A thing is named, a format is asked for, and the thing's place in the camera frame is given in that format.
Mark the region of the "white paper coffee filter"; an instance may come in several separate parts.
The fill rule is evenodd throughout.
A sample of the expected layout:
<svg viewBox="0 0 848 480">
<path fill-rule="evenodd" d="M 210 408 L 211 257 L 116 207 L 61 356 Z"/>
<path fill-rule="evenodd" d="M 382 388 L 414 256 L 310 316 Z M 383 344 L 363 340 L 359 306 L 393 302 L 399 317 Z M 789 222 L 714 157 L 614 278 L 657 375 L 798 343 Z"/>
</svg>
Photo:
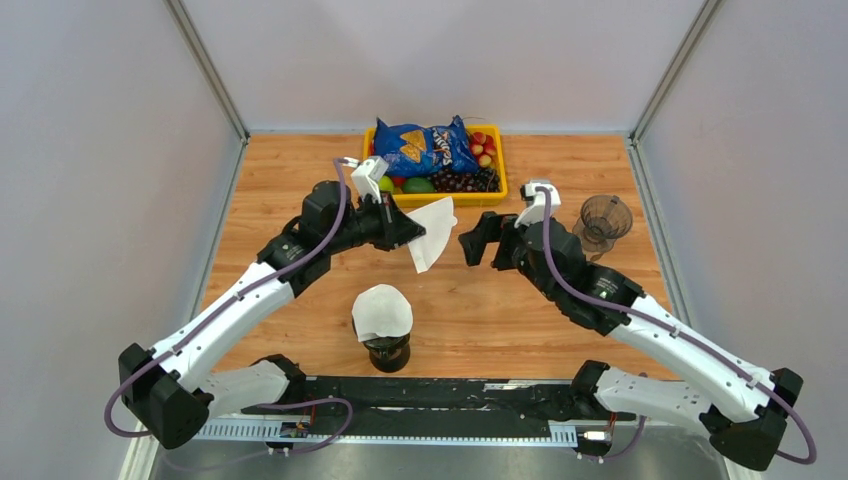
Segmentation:
<svg viewBox="0 0 848 480">
<path fill-rule="evenodd" d="M 411 332 L 414 321 L 409 301 L 388 284 L 378 284 L 359 294 L 351 314 L 359 342 L 403 337 Z"/>
</svg>

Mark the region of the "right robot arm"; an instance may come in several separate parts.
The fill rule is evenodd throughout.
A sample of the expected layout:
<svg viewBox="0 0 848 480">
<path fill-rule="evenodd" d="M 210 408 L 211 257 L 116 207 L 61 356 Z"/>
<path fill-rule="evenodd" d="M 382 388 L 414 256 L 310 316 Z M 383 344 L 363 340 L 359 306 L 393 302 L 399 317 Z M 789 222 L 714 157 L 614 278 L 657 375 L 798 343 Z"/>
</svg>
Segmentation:
<svg viewBox="0 0 848 480">
<path fill-rule="evenodd" d="M 459 243 L 469 266 L 496 244 L 493 268 L 517 270 L 571 322 L 642 351 L 678 377 L 650 380 L 586 361 L 570 392 L 580 415 L 652 417 L 707 438 L 726 459 L 754 471 L 779 456 L 787 410 L 803 386 L 795 372 L 769 371 L 704 338 L 640 285 L 587 260 L 578 237 L 555 219 L 520 225 L 515 215 L 486 211 Z"/>
</svg>

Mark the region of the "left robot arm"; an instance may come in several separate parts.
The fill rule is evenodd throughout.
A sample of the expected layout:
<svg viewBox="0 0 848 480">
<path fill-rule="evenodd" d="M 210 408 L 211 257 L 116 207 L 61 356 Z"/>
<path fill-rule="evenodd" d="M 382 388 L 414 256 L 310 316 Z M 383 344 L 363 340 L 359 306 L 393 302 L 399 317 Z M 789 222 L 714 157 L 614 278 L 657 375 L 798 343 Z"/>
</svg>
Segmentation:
<svg viewBox="0 0 848 480">
<path fill-rule="evenodd" d="M 166 449 L 191 440 L 214 417 L 255 404 L 297 412 L 306 388 L 276 357 L 249 368 L 212 374 L 212 368 L 247 333 L 326 274 L 335 254 L 370 244 L 392 251 L 433 232 L 422 208 L 403 212 L 388 193 L 352 202 L 339 181 L 316 184 L 300 215 L 258 253 L 239 280 L 181 330 L 144 348 L 136 343 L 118 357 L 122 402 L 145 434 Z"/>
</svg>

